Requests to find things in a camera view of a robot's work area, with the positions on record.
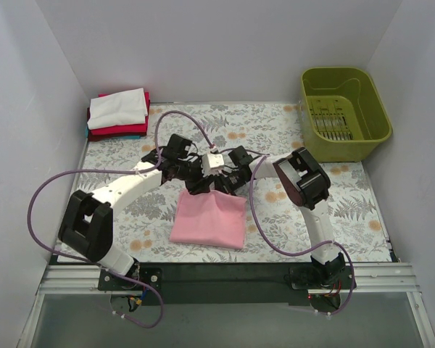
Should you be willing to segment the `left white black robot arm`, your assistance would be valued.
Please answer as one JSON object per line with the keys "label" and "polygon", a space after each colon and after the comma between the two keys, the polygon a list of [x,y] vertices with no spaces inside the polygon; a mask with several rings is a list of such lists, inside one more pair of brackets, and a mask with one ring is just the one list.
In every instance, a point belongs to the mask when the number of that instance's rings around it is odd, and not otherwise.
{"label": "left white black robot arm", "polygon": [[115,246],[115,217],[145,193],[178,179],[186,182],[203,178],[201,160],[191,152],[193,141],[173,134],[167,145],[153,150],[133,168],[92,192],[75,191],[68,202],[58,239],[87,260],[115,272],[122,289],[134,289],[140,280],[136,260]]}

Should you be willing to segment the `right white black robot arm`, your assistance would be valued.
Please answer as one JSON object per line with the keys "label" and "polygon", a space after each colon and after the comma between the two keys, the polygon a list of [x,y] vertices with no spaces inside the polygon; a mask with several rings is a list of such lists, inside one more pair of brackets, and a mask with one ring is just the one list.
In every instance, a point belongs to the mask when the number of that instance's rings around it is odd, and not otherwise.
{"label": "right white black robot arm", "polygon": [[[330,178],[324,169],[304,147],[287,155],[268,156],[239,146],[228,152],[234,164],[231,171],[223,171],[214,180],[215,188],[235,194],[236,189],[249,184],[249,203],[252,217],[266,244],[274,251],[287,257],[310,254],[307,266],[307,285],[322,288],[341,288],[346,263],[351,259],[344,247],[334,241],[334,230],[328,213]],[[290,201],[299,208],[306,225],[311,247],[301,252],[286,252],[278,248],[262,230],[254,208],[254,182],[263,178],[278,178]]]}

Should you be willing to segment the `pink t shirt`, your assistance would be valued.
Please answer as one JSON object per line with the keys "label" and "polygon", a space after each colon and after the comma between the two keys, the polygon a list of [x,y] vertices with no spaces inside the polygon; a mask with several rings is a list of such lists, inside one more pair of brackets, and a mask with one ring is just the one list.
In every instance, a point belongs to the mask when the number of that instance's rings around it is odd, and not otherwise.
{"label": "pink t shirt", "polygon": [[211,190],[178,197],[169,241],[227,249],[242,249],[246,233],[247,200]]}

